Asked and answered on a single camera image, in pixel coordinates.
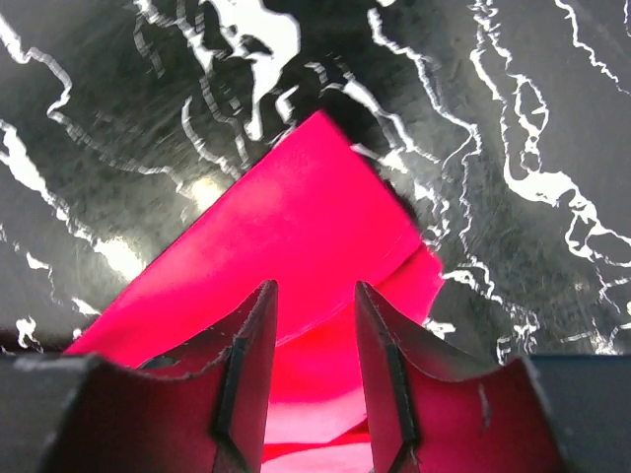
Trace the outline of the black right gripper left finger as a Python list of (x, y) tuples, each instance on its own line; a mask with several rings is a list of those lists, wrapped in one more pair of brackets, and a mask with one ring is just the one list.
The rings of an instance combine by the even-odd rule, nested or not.
[(5, 472), (257, 472), (275, 350), (278, 286), (150, 368), (96, 355), (1, 359)]

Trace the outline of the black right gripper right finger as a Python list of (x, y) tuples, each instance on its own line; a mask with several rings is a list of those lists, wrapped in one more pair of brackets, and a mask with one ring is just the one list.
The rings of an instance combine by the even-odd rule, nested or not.
[(364, 282), (355, 327), (375, 471), (564, 471), (524, 363), (486, 367)]

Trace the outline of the red t-shirt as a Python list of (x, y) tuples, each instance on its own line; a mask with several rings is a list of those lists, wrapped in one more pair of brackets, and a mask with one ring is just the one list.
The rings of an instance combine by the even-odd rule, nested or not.
[(234, 184), (69, 347), (137, 368), (278, 285), (266, 472), (366, 472), (358, 282), (422, 322), (442, 266), (323, 112)]

